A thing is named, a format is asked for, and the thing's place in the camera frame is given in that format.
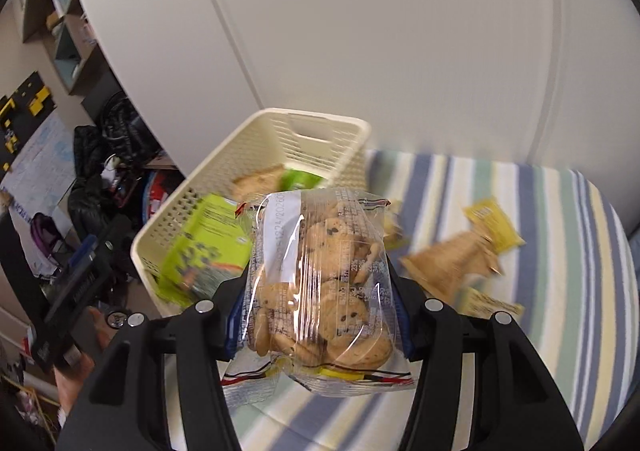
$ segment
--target white wardrobe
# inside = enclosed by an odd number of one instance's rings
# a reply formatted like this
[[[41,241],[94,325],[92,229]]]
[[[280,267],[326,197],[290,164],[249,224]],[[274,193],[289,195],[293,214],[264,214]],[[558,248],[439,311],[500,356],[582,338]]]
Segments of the white wardrobe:
[[[630,0],[81,1],[184,172],[258,108],[300,108],[368,120],[376,147],[570,166],[640,221]]]

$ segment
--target shelving unit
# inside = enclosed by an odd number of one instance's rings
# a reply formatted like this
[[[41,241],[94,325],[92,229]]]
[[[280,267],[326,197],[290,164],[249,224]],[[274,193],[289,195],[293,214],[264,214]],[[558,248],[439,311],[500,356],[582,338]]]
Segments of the shelving unit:
[[[22,40],[41,39],[66,90],[84,94],[106,61],[83,17],[80,0],[24,0],[20,5]],[[49,31],[46,21],[53,12],[60,21]]]

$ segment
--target stroller wheel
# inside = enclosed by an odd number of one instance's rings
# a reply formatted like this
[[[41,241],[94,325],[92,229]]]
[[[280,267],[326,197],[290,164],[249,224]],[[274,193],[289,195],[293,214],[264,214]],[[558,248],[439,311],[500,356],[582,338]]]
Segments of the stroller wheel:
[[[112,308],[104,315],[104,320],[111,328],[119,330],[127,322],[130,315],[131,311],[126,308]]]

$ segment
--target cookie package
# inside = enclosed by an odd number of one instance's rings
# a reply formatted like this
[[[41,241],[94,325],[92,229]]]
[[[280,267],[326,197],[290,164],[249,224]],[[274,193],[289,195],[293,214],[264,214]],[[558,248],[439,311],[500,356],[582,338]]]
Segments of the cookie package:
[[[281,372],[328,397],[414,387],[383,244],[386,205],[330,188],[273,193],[242,209],[254,247],[236,356],[222,378],[229,405],[265,399]]]

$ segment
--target green package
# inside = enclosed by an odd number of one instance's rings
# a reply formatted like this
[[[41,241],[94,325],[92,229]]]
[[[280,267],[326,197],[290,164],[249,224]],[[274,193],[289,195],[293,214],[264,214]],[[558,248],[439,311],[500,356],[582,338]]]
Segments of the green package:
[[[287,169],[280,179],[280,191],[297,191],[299,189],[313,189],[321,181],[322,177],[300,171],[298,169]]]
[[[235,202],[214,194],[196,205],[162,262],[159,297],[188,307],[210,299],[220,283],[242,274],[252,243],[235,213]]]

